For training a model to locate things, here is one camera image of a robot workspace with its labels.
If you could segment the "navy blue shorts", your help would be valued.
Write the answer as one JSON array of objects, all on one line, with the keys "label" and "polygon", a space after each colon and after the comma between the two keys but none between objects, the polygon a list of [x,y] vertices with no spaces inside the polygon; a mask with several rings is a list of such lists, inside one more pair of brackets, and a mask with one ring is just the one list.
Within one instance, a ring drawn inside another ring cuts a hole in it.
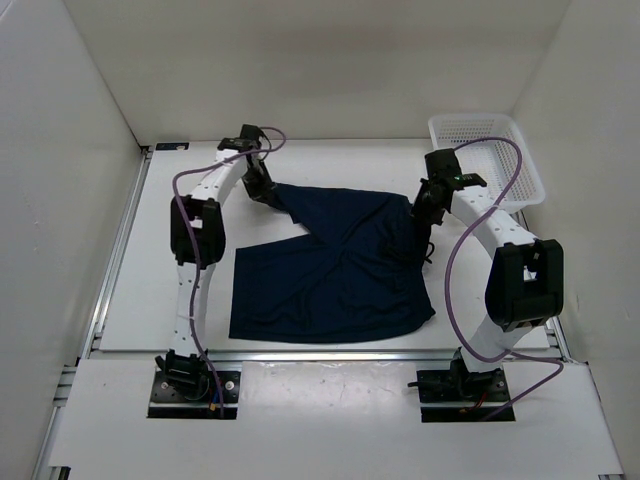
[{"label": "navy blue shorts", "polygon": [[306,232],[237,250],[230,337],[372,342],[434,317],[423,278],[428,235],[406,196],[279,184],[271,206]]}]

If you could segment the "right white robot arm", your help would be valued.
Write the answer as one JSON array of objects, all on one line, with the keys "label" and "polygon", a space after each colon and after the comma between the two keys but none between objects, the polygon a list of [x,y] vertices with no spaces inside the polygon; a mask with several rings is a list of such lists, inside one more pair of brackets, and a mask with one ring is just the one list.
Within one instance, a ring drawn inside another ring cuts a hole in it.
[{"label": "right white robot arm", "polygon": [[[425,155],[427,177],[412,207],[425,226],[440,225],[446,213],[466,230],[456,241],[444,274],[445,308],[458,337],[463,366],[449,375],[449,387],[470,400],[486,384],[484,373],[500,367],[504,357],[531,330],[559,315],[564,304],[564,250],[556,240],[541,240],[501,208],[505,192],[492,198],[476,173],[464,173],[455,148]],[[451,298],[454,262],[473,235],[492,260],[484,294],[486,314],[471,339],[462,334]]]}]

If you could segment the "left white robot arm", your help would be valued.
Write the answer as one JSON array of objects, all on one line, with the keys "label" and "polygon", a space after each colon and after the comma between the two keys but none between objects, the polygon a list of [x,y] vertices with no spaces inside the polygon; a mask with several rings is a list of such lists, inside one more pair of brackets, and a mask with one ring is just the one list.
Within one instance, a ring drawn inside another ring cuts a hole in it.
[{"label": "left white robot arm", "polygon": [[183,170],[171,180],[170,249],[178,273],[176,318],[168,352],[158,368],[188,400],[198,400],[217,378],[203,345],[210,282],[226,249],[222,207],[238,183],[267,204],[275,183],[266,166],[286,143],[274,127],[245,124],[218,144],[212,164]]}]

